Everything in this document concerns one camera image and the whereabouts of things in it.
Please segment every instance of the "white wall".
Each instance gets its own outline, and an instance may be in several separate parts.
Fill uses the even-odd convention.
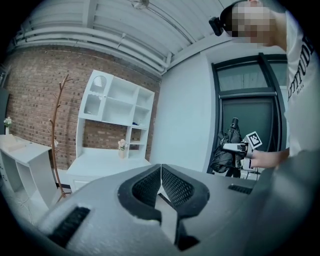
[[[163,76],[150,155],[152,164],[207,170],[205,162],[208,149],[211,153],[210,135],[215,122],[209,66],[207,59],[197,54]]]

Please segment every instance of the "gray plastic surface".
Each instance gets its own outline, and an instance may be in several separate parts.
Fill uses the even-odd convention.
[[[210,198],[196,217],[183,219],[199,243],[179,251],[158,221],[132,216],[119,203],[119,186],[152,166],[95,180],[59,203],[39,223],[49,235],[75,206],[91,212],[67,245],[82,255],[265,255],[279,247],[308,214],[320,183],[320,151],[301,152],[278,170],[264,170],[258,182],[201,173],[170,165],[206,185]],[[229,185],[253,188],[251,194]]]

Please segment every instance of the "ceiling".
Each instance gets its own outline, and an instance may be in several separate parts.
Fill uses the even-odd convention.
[[[234,0],[45,0],[21,25],[12,47],[70,45],[105,52],[161,76],[186,58],[228,41],[208,20]]]

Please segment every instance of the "light fixture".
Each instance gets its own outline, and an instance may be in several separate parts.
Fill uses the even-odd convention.
[[[145,9],[149,5],[149,0],[130,0],[132,6],[136,9]]]

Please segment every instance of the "window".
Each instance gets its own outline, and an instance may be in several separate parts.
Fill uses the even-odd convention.
[[[242,138],[257,132],[262,141],[258,150],[284,150],[287,123],[279,86],[285,86],[287,82],[284,57],[260,53],[212,64],[212,71],[216,92],[216,124],[211,161],[220,143],[218,132],[226,132],[233,118],[239,119]]]
[[[221,69],[218,76],[220,91],[268,87],[257,63]]]

